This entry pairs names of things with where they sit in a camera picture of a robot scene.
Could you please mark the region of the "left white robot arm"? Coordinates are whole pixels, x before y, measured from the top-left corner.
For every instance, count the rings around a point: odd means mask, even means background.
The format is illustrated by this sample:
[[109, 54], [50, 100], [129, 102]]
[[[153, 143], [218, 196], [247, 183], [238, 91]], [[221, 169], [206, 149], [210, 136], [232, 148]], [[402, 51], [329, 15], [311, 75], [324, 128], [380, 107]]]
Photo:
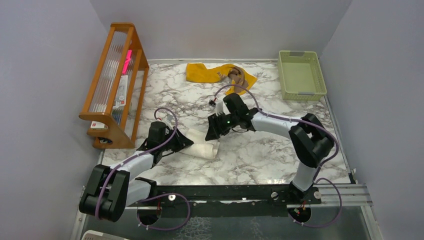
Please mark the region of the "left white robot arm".
[[194, 142], [177, 127], [163, 121], [151, 123], [148, 137], [127, 159], [111, 166], [96, 165], [81, 196], [78, 210], [100, 220], [116, 222], [126, 207], [157, 200], [156, 182], [139, 177], [164, 157], [192, 146]]

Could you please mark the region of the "yellow brown towel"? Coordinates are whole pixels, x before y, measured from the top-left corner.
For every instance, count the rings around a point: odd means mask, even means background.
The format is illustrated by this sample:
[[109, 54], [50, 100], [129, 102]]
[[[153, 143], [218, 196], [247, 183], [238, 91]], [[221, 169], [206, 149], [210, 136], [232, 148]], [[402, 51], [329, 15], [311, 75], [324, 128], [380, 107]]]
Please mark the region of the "yellow brown towel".
[[203, 63], [188, 63], [186, 65], [186, 80], [193, 83], [213, 84], [221, 81], [228, 81], [231, 86], [226, 92], [227, 95], [237, 93], [243, 95], [244, 89], [250, 90], [257, 82], [257, 77], [247, 73], [243, 68], [234, 64], [224, 64], [221, 66], [207, 68]]

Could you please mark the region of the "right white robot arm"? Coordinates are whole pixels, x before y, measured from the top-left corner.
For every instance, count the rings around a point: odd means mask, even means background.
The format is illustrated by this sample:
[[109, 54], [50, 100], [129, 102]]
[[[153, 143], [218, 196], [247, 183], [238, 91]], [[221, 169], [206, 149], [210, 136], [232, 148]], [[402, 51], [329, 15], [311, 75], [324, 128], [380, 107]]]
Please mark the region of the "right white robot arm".
[[312, 186], [322, 160], [335, 146], [335, 140], [318, 118], [308, 113], [300, 118], [265, 114], [248, 108], [241, 97], [231, 93], [216, 104], [216, 112], [208, 116], [206, 141], [227, 135], [234, 127], [252, 132], [267, 132], [291, 140], [300, 163], [289, 184], [289, 199], [300, 204], [313, 193]]

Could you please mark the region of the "white cream towel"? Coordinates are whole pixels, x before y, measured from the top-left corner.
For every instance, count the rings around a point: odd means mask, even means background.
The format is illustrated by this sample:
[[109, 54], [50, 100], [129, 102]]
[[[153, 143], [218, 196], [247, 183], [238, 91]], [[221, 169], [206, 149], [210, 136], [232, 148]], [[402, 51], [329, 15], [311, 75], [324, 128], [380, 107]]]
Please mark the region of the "white cream towel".
[[180, 152], [189, 156], [213, 160], [218, 154], [220, 142], [218, 140], [205, 141], [206, 133], [195, 129], [188, 129], [184, 136], [193, 141], [193, 144]]

